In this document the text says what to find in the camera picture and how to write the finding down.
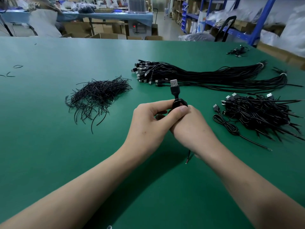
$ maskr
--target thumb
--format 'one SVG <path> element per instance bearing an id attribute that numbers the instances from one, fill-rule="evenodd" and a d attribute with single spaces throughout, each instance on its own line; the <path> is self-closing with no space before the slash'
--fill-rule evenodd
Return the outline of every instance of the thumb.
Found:
<path id="1" fill-rule="evenodd" d="M 176 123 L 181 117 L 183 117 L 185 114 L 189 112 L 189 108 L 187 106 L 179 106 L 175 109 L 173 109 L 166 117 L 159 120 L 159 122 L 162 122 L 166 130 L 169 130 L 174 123 Z"/>

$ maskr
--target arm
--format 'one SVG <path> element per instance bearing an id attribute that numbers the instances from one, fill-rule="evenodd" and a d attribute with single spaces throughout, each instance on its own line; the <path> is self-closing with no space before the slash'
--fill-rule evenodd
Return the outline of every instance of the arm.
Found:
<path id="1" fill-rule="evenodd" d="M 139 105 L 123 146 L 92 169 L 48 194 L 0 225 L 0 229 L 82 228 L 118 185 L 161 144 L 170 127 L 189 110 L 173 100 Z"/>
<path id="2" fill-rule="evenodd" d="M 200 111 L 190 113 L 171 131 L 220 177 L 255 228 L 305 228 L 305 209 L 239 160 L 216 138 Z"/>

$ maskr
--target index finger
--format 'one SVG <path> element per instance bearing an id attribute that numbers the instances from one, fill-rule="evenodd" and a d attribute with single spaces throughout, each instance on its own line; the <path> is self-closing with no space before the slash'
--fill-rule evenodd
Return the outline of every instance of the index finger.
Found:
<path id="1" fill-rule="evenodd" d="M 173 100 L 161 100 L 157 102 L 149 103 L 151 112 L 156 115 L 158 112 L 162 112 L 173 107 Z"/>

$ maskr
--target forearm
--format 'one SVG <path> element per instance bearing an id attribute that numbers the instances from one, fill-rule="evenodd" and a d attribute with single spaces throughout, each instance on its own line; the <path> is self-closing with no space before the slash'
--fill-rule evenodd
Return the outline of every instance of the forearm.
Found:
<path id="1" fill-rule="evenodd" d="M 255 228 L 305 228 L 305 209 L 219 141 L 200 153 Z"/>
<path id="2" fill-rule="evenodd" d="M 1 229 L 82 228 L 144 160 L 123 145 L 112 156 L 0 225 Z"/>

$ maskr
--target white wall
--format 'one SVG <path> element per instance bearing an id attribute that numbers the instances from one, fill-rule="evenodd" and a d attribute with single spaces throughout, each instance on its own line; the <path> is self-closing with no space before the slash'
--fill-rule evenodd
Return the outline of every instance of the white wall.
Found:
<path id="1" fill-rule="evenodd" d="M 238 9 L 250 9 L 252 13 L 249 15 L 250 19 L 253 19 L 260 8 L 264 7 L 267 0 L 240 0 Z M 234 4 L 234 1 L 229 0 L 226 5 L 226 9 L 229 10 Z M 276 0 L 270 13 L 275 14 L 275 21 L 286 23 L 288 17 L 292 13 L 292 9 L 296 6 L 304 5 L 305 0 Z"/>

